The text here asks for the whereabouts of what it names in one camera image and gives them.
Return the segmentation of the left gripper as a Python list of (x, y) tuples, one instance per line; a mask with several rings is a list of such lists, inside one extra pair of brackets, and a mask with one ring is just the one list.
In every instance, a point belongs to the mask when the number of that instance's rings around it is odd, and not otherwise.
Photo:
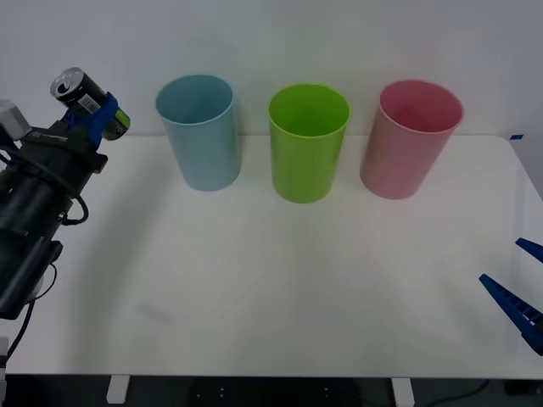
[(108, 161), (98, 148), (117, 109), (116, 98), (107, 92), (103, 106), (88, 117), (88, 128), (84, 114), (67, 109), (61, 121), (50, 128), (33, 127), (22, 139), (20, 152), (81, 192), (92, 174), (99, 174)]

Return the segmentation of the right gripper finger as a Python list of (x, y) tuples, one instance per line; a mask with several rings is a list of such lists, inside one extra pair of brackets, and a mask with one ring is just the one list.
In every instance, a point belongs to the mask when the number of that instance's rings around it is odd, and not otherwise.
[(531, 242), (530, 240), (524, 238), (519, 238), (515, 244), (538, 261), (543, 262), (543, 247), (538, 243)]
[(481, 275), (479, 281), (520, 331), (524, 341), (542, 355), (542, 313), (486, 274)]

